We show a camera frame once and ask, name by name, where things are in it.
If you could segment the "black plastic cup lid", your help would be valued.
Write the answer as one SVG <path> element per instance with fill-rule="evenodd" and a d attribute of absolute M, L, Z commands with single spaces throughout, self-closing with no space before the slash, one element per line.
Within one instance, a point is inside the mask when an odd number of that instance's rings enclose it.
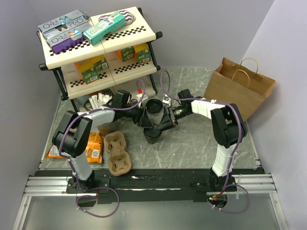
<path fill-rule="evenodd" d="M 158 130 L 158 124 L 153 123 L 153 128 L 144 128 L 143 134 L 145 135 L 146 138 L 159 138 L 162 134 L 161 130 Z"/>

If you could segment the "brown paper bag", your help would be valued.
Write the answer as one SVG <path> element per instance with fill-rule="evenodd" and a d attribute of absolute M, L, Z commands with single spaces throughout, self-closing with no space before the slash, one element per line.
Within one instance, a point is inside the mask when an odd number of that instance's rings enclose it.
<path fill-rule="evenodd" d="M 223 58 L 212 72 L 204 92 L 205 99 L 237 105 L 242 119 L 248 118 L 271 95 L 276 81 Z"/>

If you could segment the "black white paper cup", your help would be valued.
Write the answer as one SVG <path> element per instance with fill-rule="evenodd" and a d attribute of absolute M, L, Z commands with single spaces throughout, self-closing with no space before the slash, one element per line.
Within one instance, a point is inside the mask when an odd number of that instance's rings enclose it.
<path fill-rule="evenodd" d="M 149 144 L 155 144 L 159 140 L 160 136 L 161 135 L 158 135 L 158 136 L 145 135 L 145 138 Z"/>

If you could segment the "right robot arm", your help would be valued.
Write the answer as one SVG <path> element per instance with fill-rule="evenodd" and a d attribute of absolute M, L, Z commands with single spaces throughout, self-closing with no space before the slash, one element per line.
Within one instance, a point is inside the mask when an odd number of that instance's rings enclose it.
<path fill-rule="evenodd" d="M 175 108 L 164 107 L 164 114 L 157 127 L 166 131 L 178 125 L 178 120 L 191 114 L 204 116 L 211 120 L 213 136 L 217 142 L 217 153 L 212 170 L 215 176 L 210 178 L 210 187 L 220 191 L 226 186 L 227 176 L 232 171 L 232 161 L 238 145 L 247 134 L 246 126 L 236 104 L 218 104 L 214 100 L 193 98 L 188 89 L 180 91 L 181 105 Z"/>

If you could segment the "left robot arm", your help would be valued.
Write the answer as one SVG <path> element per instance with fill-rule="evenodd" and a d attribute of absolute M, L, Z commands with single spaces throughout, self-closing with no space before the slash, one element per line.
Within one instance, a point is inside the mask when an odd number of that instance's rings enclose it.
<path fill-rule="evenodd" d="M 94 171 L 85 154 L 91 129 L 123 117 L 131 118 L 139 127 L 153 128 L 146 109 L 139 107 L 145 95 L 146 93 L 143 92 L 139 100 L 134 105 L 130 105 L 128 103 L 130 93 L 119 90 L 110 106 L 103 105 L 84 113 L 67 111 L 64 114 L 53 135 L 52 144 L 58 148 L 59 155 L 68 161 L 73 179 L 77 181 L 77 186 L 83 192 L 91 192 L 95 186 Z"/>

